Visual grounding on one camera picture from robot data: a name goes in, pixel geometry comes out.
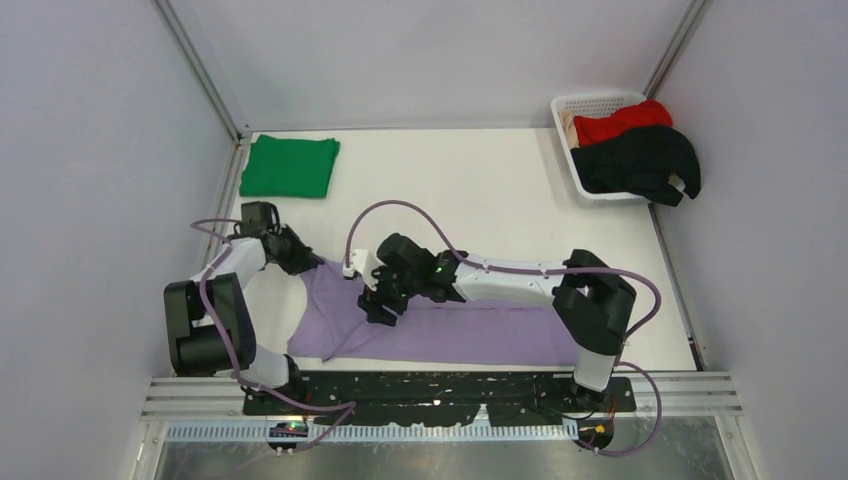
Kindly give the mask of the purple t shirt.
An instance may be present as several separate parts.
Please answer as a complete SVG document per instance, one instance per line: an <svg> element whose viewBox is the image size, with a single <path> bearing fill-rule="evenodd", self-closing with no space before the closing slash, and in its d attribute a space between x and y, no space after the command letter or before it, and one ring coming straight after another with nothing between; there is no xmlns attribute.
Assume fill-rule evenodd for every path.
<svg viewBox="0 0 848 480"><path fill-rule="evenodd" d="M372 324L357 305L361 280L338 262L300 276L306 308L287 345L300 357L479 365L572 366L576 342L548 307L504 301L434 303L414 298L393 326Z"/></svg>

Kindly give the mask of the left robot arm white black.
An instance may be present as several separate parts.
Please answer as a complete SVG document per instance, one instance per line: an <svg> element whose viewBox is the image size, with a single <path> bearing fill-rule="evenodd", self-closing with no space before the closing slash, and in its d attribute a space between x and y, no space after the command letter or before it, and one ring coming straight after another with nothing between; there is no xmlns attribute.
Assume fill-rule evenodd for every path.
<svg viewBox="0 0 848 480"><path fill-rule="evenodd" d="M221 252L200 273L163 292L168 350L179 377L234 375L250 392L268 392L280 412L298 412L307 389L295 361L261 346L244 297L255 274L277 266L296 276L324 261L283 224L275 205L249 202L230 220Z"/></svg>

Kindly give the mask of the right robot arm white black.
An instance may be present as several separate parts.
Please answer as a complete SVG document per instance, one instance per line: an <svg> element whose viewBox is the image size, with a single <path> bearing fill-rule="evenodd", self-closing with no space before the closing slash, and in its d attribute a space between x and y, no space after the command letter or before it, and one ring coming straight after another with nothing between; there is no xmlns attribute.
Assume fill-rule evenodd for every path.
<svg viewBox="0 0 848 480"><path fill-rule="evenodd" d="M435 303L494 300L550 310L578 347L569 395L589 411L610 398L609 382L637 297L587 250L575 250L564 261L494 263L462 250L434 254L399 233L374 252L350 251L342 273L363 281L357 304L370 323L395 325L417 296Z"/></svg>

